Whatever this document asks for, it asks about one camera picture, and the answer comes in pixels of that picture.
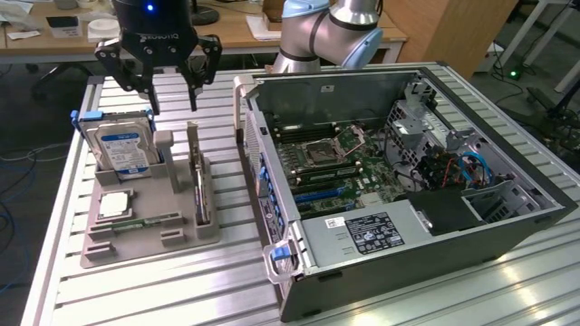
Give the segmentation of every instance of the blue pcie slot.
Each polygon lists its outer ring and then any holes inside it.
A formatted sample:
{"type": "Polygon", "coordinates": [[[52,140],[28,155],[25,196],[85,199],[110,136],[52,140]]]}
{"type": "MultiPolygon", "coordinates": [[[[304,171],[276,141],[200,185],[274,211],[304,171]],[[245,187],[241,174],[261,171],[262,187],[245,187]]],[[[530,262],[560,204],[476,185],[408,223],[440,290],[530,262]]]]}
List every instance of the blue pcie slot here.
{"type": "Polygon", "coordinates": [[[301,202],[312,202],[313,200],[338,197],[342,194],[344,187],[336,188],[333,190],[328,190],[325,192],[316,192],[313,194],[298,195],[293,198],[296,204],[301,202]]]}

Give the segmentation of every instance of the gray 3d-printed holder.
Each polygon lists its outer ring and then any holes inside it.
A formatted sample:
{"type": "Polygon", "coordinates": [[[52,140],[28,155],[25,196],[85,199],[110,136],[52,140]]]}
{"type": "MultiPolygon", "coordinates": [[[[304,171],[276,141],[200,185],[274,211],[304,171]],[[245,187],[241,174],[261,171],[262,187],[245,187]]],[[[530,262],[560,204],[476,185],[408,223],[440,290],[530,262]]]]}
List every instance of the gray 3d-printed holder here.
{"type": "MultiPolygon", "coordinates": [[[[188,124],[190,148],[196,148],[196,125],[188,124]]],[[[152,176],[120,183],[114,171],[97,171],[92,191],[80,266],[92,268],[138,257],[218,242],[218,223],[210,195],[213,194],[209,160],[197,153],[189,160],[173,162],[169,148],[170,132],[154,133],[154,145],[165,158],[149,166],[152,176]],[[202,189],[208,196],[196,200],[193,168],[201,167],[202,189]],[[100,215],[104,195],[124,192],[129,205],[122,214],[100,215]],[[196,202],[204,202],[208,222],[202,223],[196,202]]]]}

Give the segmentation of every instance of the metal slotted table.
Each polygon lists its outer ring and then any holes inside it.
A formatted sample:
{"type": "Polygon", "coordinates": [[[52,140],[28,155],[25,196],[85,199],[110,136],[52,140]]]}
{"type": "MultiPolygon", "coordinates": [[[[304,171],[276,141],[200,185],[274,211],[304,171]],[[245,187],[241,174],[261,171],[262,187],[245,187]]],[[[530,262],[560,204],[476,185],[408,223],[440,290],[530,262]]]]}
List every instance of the metal slotted table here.
{"type": "MultiPolygon", "coordinates": [[[[465,80],[425,64],[508,142],[570,198],[580,177],[537,143],[465,80]]],[[[92,269],[80,267],[94,157],[76,132],[29,292],[22,325],[280,325],[273,287],[233,139],[233,77],[216,76],[189,112],[178,75],[154,79],[161,114],[172,130],[174,159],[185,158],[185,121],[200,123],[200,147],[210,172],[222,240],[158,256],[92,269]]],[[[442,98],[437,110],[454,128],[462,116],[442,98]]],[[[110,78],[89,84],[82,110],[114,111],[145,103],[110,78]]],[[[550,325],[580,323],[580,211],[526,239],[496,261],[417,283],[288,325],[550,325]]]]}

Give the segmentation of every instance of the motherboard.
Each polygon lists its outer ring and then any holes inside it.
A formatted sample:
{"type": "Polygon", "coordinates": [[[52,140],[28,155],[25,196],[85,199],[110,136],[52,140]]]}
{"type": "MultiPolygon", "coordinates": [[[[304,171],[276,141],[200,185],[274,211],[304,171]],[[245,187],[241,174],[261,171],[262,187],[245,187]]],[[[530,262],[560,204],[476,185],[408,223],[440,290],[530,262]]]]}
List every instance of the motherboard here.
{"type": "Polygon", "coordinates": [[[276,130],[276,150],[301,219],[385,204],[404,193],[394,170],[356,124],[276,130]]]}

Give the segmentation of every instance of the robotic arm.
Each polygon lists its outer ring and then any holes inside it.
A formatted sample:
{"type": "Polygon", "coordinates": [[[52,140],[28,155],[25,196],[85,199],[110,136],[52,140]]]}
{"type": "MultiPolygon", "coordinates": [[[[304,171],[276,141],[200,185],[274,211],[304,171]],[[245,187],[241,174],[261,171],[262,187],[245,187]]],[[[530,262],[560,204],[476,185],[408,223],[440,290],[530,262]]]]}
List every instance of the robotic arm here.
{"type": "Polygon", "coordinates": [[[112,0],[117,12],[120,37],[100,42],[94,51],[98,61],[126,91],[136,90],[158,114],[153,88],[153,69],[177,67],[188,84],[190,110],[196,111],[196,96],[204,84],[213,82],[221,43],[216,35],[198,36],[190,25],[188,0],[112,0]],[[188,57],[201,46],[206,56],[200,69],[188,66],[188,57]],[[142,75],[134,75],[120,59],[120,49],[142,63],[142,75]]]}
{"type": "Polygon", "coordinates": [[[286,0],[273,73],[320,70],[318,57],[348,69],[369,63],[380,45],[382,0],[286,0]]]}

